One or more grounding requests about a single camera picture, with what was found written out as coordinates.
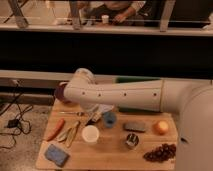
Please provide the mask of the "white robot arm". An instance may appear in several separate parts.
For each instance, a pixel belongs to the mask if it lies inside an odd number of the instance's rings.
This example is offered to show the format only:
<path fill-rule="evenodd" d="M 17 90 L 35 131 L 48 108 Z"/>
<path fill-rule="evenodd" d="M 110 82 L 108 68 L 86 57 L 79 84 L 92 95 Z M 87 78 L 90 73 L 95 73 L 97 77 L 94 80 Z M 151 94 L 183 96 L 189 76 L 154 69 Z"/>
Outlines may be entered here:
<path fill-rule="evenodd" d="M 64 88 L 64 97 L 87 110 L 109 104 L 177 113 L 175 171 L 213 171 L 213 79 L 97 84 L 90 70 L 79 68 Z"/>

